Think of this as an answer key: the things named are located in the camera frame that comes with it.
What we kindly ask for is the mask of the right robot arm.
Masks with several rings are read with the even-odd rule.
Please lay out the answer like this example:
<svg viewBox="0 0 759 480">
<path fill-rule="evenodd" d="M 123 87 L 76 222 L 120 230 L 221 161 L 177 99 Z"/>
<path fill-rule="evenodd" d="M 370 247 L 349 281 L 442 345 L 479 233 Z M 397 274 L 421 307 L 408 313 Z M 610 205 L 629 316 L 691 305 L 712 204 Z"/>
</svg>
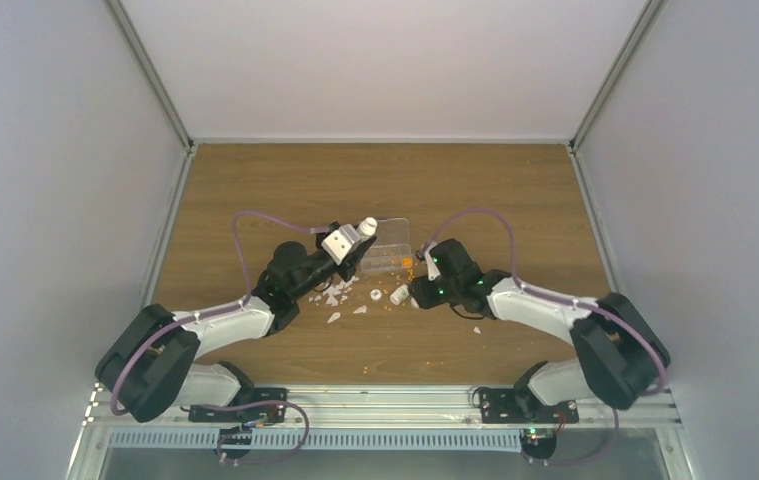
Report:
<svg viewBox="0 0 759 480">
<path fill-rule="evenodd" d="M 574 358 L 541 361 L 515 382 L 514 401 L 528 418 L 543 407 L 588 398 L 625 411 L 664 389 L 670 355 L 626 296 L 569 296 L 511 272 L 484 271 L 455 239 L 431 243 L 417 257 L 426 272 L 409 291 L 419 308 L 461 307 L 474 318 L 521 324 L 574 349 Z"/>
</svg>

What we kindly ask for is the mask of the clear plastic pill organizer box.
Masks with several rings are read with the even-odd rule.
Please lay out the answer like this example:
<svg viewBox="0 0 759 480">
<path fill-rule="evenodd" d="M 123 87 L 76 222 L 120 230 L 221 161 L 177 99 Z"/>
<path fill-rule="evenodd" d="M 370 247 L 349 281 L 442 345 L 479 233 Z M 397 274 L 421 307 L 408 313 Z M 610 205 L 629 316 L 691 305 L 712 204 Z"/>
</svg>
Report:
<svg viewBox="0 0 759 480">
<path fill-rule="evenodd" d="M 377 221 L 376 241 L 360 262 L 364 273 L 402 272 L 414 266 L 409 221 L 386 218 Z"/>
</svg>

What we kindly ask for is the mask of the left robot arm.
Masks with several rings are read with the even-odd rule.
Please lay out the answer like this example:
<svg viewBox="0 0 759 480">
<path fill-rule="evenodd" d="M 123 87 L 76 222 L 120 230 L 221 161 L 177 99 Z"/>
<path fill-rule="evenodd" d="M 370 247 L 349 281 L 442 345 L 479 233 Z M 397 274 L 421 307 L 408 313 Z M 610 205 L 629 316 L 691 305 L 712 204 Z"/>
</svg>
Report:
<svg viewBox="0 0 759 480">
<path fill-rule="evenodd" d="M 237 301 L 188 312 L 171 312 L 158 303 L 143 308 L 95 369 L 111 394 L 111 412 L 144 423 L 171 407 L 203 416 L 247 403 L 254 384 L 241 369 L 229 362 L 201 365 L 199 359 L 284 330 L 299 315 L 302 297 L 334 277 L 355 276 L 377 228 L 373 217 L 358 225 L 333 223 L 317 231 L 313 253 L 299 242 L 280 244 Z"/>
</svg>

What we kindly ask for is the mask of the capped white pill bottle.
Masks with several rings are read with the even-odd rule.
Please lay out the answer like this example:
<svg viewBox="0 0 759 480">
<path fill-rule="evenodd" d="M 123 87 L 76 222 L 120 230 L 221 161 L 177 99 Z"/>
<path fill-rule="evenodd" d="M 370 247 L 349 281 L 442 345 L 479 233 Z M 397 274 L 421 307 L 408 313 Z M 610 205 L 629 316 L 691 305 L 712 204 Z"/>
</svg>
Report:
<svg viewBox="0 0 759 480">
<path fill-rule="evenodd" d="M 357 232 L 361 238 L 367 239 L 376 234 L 378 221 L 373 217 L 366 217 L 357 226 Z"/>
</svg>

